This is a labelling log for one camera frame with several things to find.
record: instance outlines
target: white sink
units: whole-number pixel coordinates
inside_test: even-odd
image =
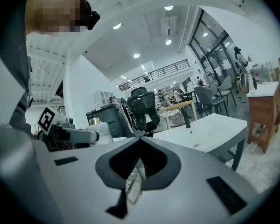
[[[207,153],[240,133],[247,121],[213,113],[190,125],[188,129],[183,125],[155,133],[154,138]]]

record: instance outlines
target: bottle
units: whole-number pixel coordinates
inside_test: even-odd
[[[90,126],[87,127],[86,130],[96,131],[99,133],[99,139],[94,143],[95,145],[103,145],[113,142],[113,138],[107,123],[102,123],[99,118],[92,118],[89,120],[89,125]]]

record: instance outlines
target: cardboard box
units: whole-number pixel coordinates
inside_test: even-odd
[[[248,93],[249,92],[249,84],[247,83],[245,87],[241,86],[241,81],[237,81],[238,92],[239,93]]]

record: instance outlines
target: white column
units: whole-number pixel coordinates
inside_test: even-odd
[[[80,80],[80,56],[70,52],[65,62],[65,76],[63,79],[63,98],[66,116],[73,118],[78,129],[89,126],[83,100],[83,88]]]

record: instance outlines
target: black railing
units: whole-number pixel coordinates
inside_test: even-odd
[[[132,80],[131,82],[122,84],[119,86],[119,89],[121,91],[128,91],[130,89],[133,89],[139,85],[145,84],[149,81],[155,80],[157,78],[160,78],[162,76],[168,75],[170,73],[173,73],[177,70],[182,70],[184,68],[190,67],[188,60],[183,60],[180,62],[176,62],[173,63],[171,65],[162,67],[160,69],[154,70],[152,72],[149,72],[147,75],[143,75],[141,77],[138,77],[134,80]]]

